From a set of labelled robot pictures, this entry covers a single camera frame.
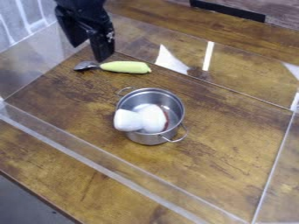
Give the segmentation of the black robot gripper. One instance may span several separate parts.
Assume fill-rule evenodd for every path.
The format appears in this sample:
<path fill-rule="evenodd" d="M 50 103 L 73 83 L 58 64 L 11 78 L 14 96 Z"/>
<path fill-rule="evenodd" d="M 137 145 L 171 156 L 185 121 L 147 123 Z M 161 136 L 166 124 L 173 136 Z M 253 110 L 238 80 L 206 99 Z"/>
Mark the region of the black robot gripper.
<path fill-rule="evenodd" d="M 107 0 L 54 1 L 55 16 L 71 45 L 78 47 L 89 39 L 94 57 L 102 62 L 115 52 L 115 28 L 105 9 Z"/>

